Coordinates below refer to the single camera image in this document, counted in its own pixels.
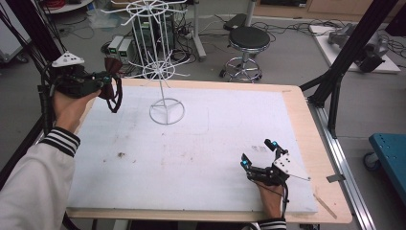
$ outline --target round stool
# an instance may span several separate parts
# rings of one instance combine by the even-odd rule
[[[220,72],[220,77],[226,74],[232,79],[240,79],[254,83],[254,80],[262,78],[259,65],[251,58],[250,54],[256,55],[269,47],[270,38],[267,32],[254,27],[238,27],[230,31],[230,46],[241,51],[242,57],[230,59]]]

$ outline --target gray floor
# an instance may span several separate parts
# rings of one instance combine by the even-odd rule
[[[84,11],[75,11],[60,14],[55,17],[55,21],[59,27],[66,27],[60,23],[80,21],[84,16]],[[201,20],[201,28],[218,20],[216,17]],[[257,18],[256,21],[283,27],[300,22],[270,18]],[[76,35],[68,34],[62,41],[71,53],[85,59],[84,66],[88,72],[100,71],[103,69],[103,54],[100,51],[103,43],[111,40],[113,35],[128,33],[130,28],[96,29],[92,36],[87,25],[87,21],[74,25]],[[209,29],[221,27],[221,23],[213,23]],[[204,33],[227,34],[222,30],[209,30]],[[293,31],[275,34],[275,37],[277,40],[269,49],[256,57],[263,70],[263,78],[258,83],[301,85],[322,75],[328,69],[313,37]],[[201,39],[208,55],[206,61],[179,66],[179,73],[191,76],[178,79],[226,81],[218,77],[221,64],[239,54],[232,48],[227,48],[226,36],[202,36]],[[392,52],[389,52],[388,56],[394,63],[406,66],[404,58]],[[362,157],[366,152],[372,151],[368,137],[373,133],[406,133],[405,73],[403,69],[396,75],[348,72],[342,82],[337,135],[378,230],[406,229],[406,208],[388,176],[383,171],[366,171]],[[0,168],[4,167],[40,116],[36,93],[38,84],[39,74],[32,62],[22,64],[12,61],[0,69],[0,97],[3,99],[0,105]],[[313,92],[314,89],[310,89],[304,94],[309,96]],[[75,221],[83,229],[90,229],[91,220]],[[99,224],[100,229],[112,229],[112,226],[111,220],[103,220]],[[190,226],[193,224],[182,223],[182,228],[191,229]],[[299,226],[297,223],[289,223],[288,228],[299,229]],[[349,224],[322,224],[322,229],[360,228],[354,219]]]

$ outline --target white triangular bracket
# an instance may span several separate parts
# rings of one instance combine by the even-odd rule
[[[307,172],[289,153],[281,155],[280,158],[274,161],[274,165],[282,172],[292,175],[303,180],[310,180]]]
[[[71,53],[69,53],[69,51],[66,51],[66,53],[63,54],[60,58],[58,58],[56,61],[52,62],[52,66],[53,67],[62,67],[62,66],[82,64],[82,63],[84,63],[83,58],[72,55]]]

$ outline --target black stool seat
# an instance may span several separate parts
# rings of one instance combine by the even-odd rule
[[[270,38],[267,32],[254,27],[238,27],[230,31],[232,45],[243,49],[260,49],[267,47]]]

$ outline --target power supply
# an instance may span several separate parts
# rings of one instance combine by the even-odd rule
[[[129,61],[134,63],[135,50],[134,50],[134,46],[132,45],[131,38],[123,39],[122,45],[119,48],[119,55],[120,55],[120,60],[122,61],[123,64],[129,64]]]
[[[121,35],[116,35],[114,37],[114,39],[110,42],[110,44],[108,45],[108,48],[107,48],[108,57],[120,59],[119,48],[120,48],[120,45],[122,44],[123,38],[124,37]]]

